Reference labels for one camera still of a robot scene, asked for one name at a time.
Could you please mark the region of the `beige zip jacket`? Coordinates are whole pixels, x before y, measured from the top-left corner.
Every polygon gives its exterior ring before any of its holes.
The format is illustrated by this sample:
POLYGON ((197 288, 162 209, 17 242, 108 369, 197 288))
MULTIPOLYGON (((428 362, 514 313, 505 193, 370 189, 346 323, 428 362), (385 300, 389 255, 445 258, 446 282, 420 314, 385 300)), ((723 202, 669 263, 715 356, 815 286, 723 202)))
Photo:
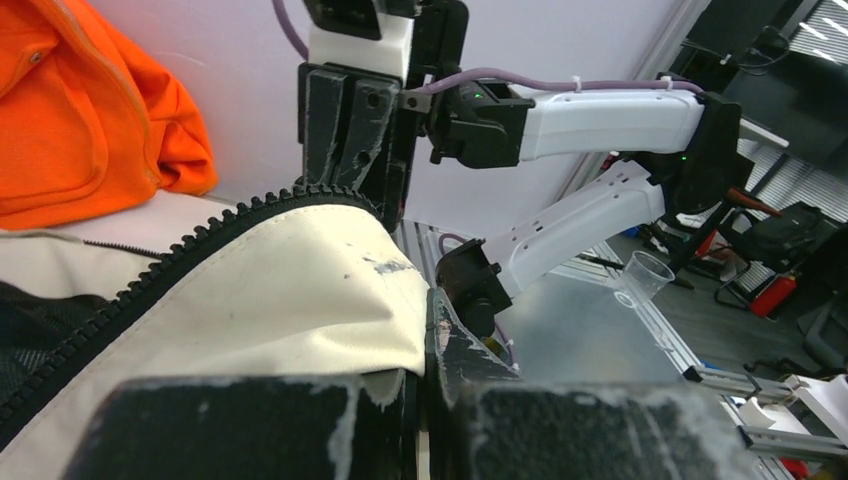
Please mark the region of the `beige zip jacket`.
POLYGON ((5 479, 58 478, 129 380, 425 370, 427 283, 339 187, 254 198, 156 259, 5 231, 1 283, 46 316, 1 320, 5 479))

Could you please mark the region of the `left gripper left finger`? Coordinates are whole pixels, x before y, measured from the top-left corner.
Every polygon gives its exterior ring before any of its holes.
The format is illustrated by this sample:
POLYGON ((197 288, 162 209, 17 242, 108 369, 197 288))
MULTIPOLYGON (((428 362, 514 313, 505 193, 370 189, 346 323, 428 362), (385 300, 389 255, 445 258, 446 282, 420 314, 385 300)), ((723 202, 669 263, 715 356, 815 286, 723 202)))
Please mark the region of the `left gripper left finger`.
POLYGON ((115 388, 66 479, 413 479, 407 376, 149 377, 115 388))

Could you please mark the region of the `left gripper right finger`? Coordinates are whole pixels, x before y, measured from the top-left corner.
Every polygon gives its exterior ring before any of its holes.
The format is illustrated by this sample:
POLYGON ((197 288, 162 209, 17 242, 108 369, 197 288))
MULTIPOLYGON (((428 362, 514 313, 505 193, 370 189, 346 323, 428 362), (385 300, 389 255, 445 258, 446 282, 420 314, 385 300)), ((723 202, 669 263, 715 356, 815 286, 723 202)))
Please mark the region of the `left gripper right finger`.
POLYGON ((684 382, 521 380, 426 300, 426 425, 434 479, 753 479, 755 457, 718 401, 684 382))

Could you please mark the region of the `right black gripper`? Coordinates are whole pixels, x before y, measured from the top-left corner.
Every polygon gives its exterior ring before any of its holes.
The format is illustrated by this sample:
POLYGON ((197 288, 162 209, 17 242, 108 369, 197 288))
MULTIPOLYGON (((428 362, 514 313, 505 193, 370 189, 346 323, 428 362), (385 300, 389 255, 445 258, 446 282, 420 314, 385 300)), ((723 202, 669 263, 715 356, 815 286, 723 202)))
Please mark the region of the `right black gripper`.
MULTIPOLYGON (((462 1, 418 1, 416 7, 407 90, 423 86, 427 76, 439 80, 458 71, 469 19, 462 1)), ((383 225, 394 232, 403 217, 422 120, 404 111, 393 128, 397 79, 357 79, 350 106, 351 80, 333 66, 305 62, 298 68, 300 183, 335 182, 372 199, 380 199, 386 187, 383 225)))

